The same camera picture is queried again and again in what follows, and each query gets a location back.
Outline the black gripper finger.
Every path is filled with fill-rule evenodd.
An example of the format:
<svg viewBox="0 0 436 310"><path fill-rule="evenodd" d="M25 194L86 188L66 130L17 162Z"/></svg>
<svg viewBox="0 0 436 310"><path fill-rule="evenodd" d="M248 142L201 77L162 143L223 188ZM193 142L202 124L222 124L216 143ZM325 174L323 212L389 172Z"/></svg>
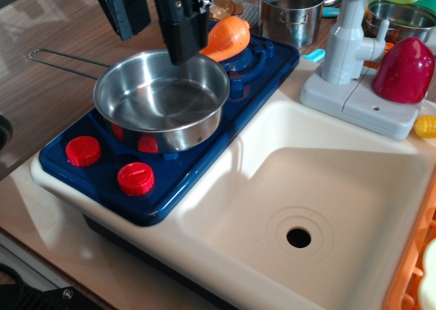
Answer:
<svg viewBox="0 0 436 310"><path fill-rule="evenodd" d="M131 39L151 23L146 0L98 0L98 2L122 41Z"/></svg>
<svg viewBox="0 0 436 310"><path fill-rule="evenodd" d="M181 65L208 45L209 0L157 0L171 62Z"/></svg>

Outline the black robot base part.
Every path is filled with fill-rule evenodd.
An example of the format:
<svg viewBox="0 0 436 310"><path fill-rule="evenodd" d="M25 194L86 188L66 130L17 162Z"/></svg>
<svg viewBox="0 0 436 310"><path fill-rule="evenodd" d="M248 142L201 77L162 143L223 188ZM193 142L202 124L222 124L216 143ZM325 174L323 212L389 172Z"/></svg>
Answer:
<svg viewBox="0 0 436 310"><path fill-rule="evenodd" d="M73 287L43 292L27 285L16 270L5 264L1 264L1 274L12 280L1 284L1 309L102 309Z"/></svg>

